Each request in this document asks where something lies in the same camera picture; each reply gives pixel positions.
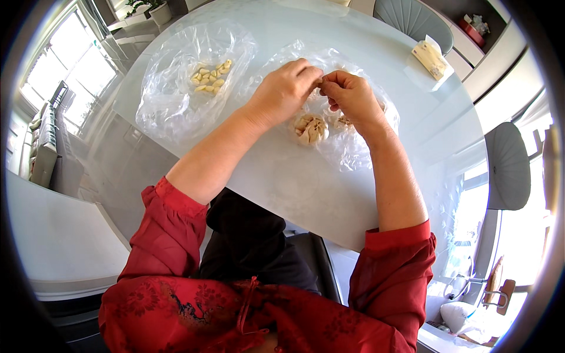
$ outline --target red floral blouse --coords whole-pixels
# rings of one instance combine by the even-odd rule
[[[276,327],[277,352],[415,352],[436,238],[429,221],[366,233],[349,307],[256,278],[187,278],[198,267],[206,206],[162,178],[142,192],[132,251],[102,296],[100,332],[113,352],[241,352]]]

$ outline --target hand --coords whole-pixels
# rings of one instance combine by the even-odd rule
[[[282,123],[302,108],[322,75],[304,58],[284,64],[265,77],[247,102],[249,118],[266,129]]]
[[[367,80],[338,70],[322,77],[322,81],[320,94],[328,97],[330,110],[341,109],[362,136],[372,125],[388,125]]]

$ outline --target person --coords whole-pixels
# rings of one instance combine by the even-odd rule
[[[99,311],[111,351],[416,350],[436,246],[423,197],[368,83],[344,71],[322,75],[302,58],[271,72],[247,104],[142,192],[146,211],[132,251]],[[282,235],[283,219],[224,188],[254,142],[317,86],[367,141],[373,161],[380,228],[366,232],[349,307],[317,293]],[[206,222],[214,234],[199,268]]]

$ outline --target red box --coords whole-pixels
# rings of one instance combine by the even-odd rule
[[[473,40],[473,42],[477,43],[479,48],[485,46],[485,40],[481,37],[481,35],[477,32],[473,26],[467,23],[464,19],[459,20],[459,27]]]

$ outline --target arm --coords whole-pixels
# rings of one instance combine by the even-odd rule
[[[396,328],[416,350],[436,239],[410,162],[367,82],[343,71],[323,77],[322,94],[342,109],[371,150],[380,229],[366,233],[350,280],[349,305]]]
[[[407,228],[428,219],[408,156],[366,80],[334,71],[323,78],[321,93],[330,109],[341,109],[367,142],[373,161],[381,231]]]
[[[188,276],[198,267],[206,206],[225,187],[239,160],[269,128],[304,104],[322,71],[306,59],[271,72],[253,97],[142,193],[145,214],[119,280]]]
[[[294,115],[322,71],[306,59],[271,72],[249,102],[210,133],[167,174],[167,180],[195,201],[206,204],[227,184],[245,152],[269,130]]]

